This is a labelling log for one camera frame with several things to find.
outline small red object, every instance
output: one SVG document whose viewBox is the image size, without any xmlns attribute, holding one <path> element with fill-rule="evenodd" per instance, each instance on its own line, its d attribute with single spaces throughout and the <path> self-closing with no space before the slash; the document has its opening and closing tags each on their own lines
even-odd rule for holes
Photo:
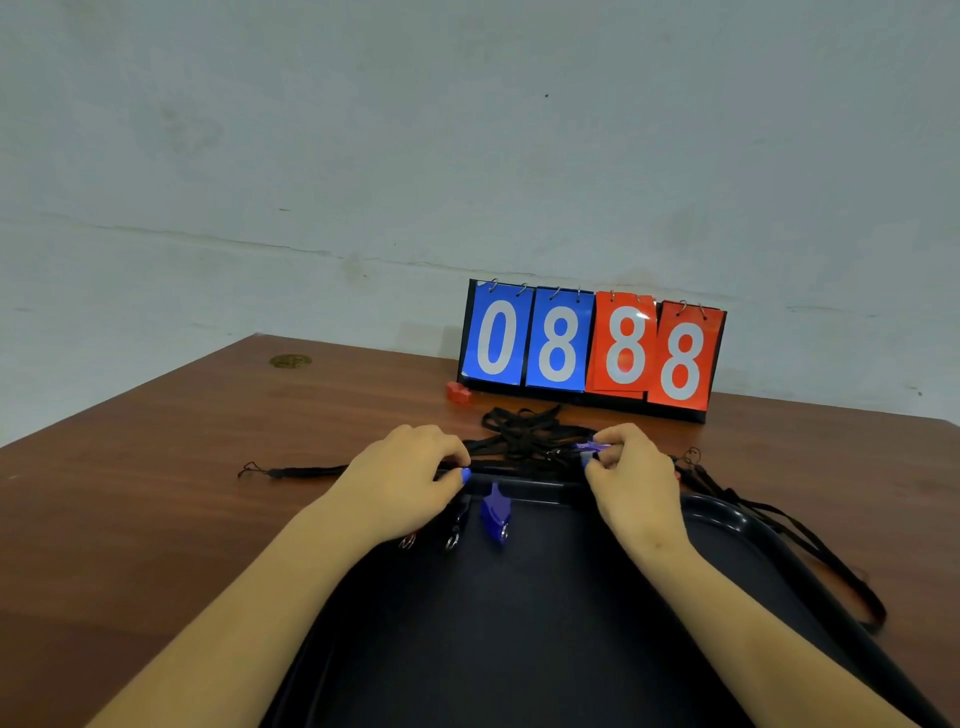
<svg viewBox="0 0 960 728">
<path fill-rule="evenodd" d="M 470 390 L 459 381 L 449 381 L 446 383 L 446 398 L 457 404 L 470 404 Z"/>
</svg>

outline forearm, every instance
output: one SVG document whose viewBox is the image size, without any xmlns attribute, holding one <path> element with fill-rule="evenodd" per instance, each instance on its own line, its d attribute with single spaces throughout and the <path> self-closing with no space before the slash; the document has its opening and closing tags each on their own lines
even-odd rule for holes
<svg viewBox="0 0 960 728">
<path fill-rule="evenodd" d="M 692 546 L 627 550 L 760 728 L 913 725 Z"/>
<path fill-rule="evenodd" d="M 90 723 L 254 726 L 334 588 L 369 548 L 321 498 Z"/>
</svg>

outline hand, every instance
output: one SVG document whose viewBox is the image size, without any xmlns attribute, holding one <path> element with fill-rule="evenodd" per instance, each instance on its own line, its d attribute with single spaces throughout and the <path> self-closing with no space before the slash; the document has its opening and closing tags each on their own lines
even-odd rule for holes
<svg viewBox="0 0 960 728">
<path fill-rule="evenodd" d="M 356 523 L 369 547 L 401 538 L 443 511 L 464 487 L 461 468 L 434 481 L 445 457 L 462 467 L 470 462 L 456 435 L 446 435 L 436 425 L 401 425 L 353 458 L 317 502 L 342 509 L 340 517 Z"/>
<path fill-rule="evenodd" d="M 690 546 L 680 510 L 673 461 L 636 425 L 608 427 L 594 435 L 612 445 L 587 463 L 600 515 L 634 560 Z"/>
</svg>

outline purple whistle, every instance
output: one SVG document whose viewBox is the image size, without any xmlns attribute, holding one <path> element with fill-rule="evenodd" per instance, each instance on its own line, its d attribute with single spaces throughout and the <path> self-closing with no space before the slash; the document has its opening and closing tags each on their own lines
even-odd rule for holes
<svg viewBox="0 0 960 728">
<path fill-rule="evenodd" d="M 608 447 L 609 445 L 601 445 L 600 443 L 594 443 L 594 442 L 576 443 L 573 446 L 573 450 L 575 452 L 600 452 L 601 450 L 605 450 Z"/>
<path fill-rule="evenodd" d="M 510 499 L 500 494 L 500 484 L 493 483 L 490 494 L 480 506 L 480 520 L 490 537 L 503 546 L 507 543 L 510 523 Z"/>
</svg>

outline finger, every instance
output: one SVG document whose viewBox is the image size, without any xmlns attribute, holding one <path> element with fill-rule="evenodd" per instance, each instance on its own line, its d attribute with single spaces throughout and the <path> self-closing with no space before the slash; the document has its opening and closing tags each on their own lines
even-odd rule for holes
<svg viewBox="0 0 960 728">
<path fill-rule="evenodd" d="M 593 442 L 603 445 L 622 445 L 634 441 L 650 442 L 650 438 L 633 423 L 607 427 L 593 435 Z"/>
<path fill-rule="evenodd" d="M 414 432 L 430 435 L 431 437 L 444 434 L 444 431 L 436 425 L 420 425 L 419 427 L 414 427 Z"/>
<path fill-rule="evenodd" d="M 587 476 L 587 483 L 590 484 L 590 489 L 594 493 L 597 488 L 602 488 L 607 479 L 612 476 L 612 473 L 604 468 L 596 458 L 590 458 L 584 468 L 584 474 Z"/>
<path fill-rule="evenodd" d="M 622 445 L 611 445 L 607 449 L 600 450 L 597 453 L 597 458 L 605 468 L 609 468 L 611 465 L 616 465 L 618 462 L 620 462 L 620 456 L 622 454 Z"/>
<path fill-rule="evenodd" d="M 387 435 L 387 437 L 393 437 L 394 435 L 398 435 L 401 432 L 409 432 L 412 429 L 413 428 L 409 425 L 398 425 L 394 427 L 392 430 L 390 430 L 390 434 Z"/>
<path fill-rule="evenodd" d="M 456 435 L 441 435 L 437 439 L 437 445 L 439 446 L 438 460 L 443 460 L 445 457 L 452 457 L 457 461 L 457 465 L 462 468 L 470 464 L 470 453 L 467 452 L 467 446 L 464 445 L 464 441 Z"/>
<path fill-rule="evenodd" d="M 438 497 L 444 502 L 443 505 L 440 506 L 441 510 L 443 510 L 446 505 L 453 500 L 453 497 L 460 493 L 460 489 L 464 487 L 464 469 L 454 468 L 440 478 L 435 485 L 439 491 Z"/>
</svg>

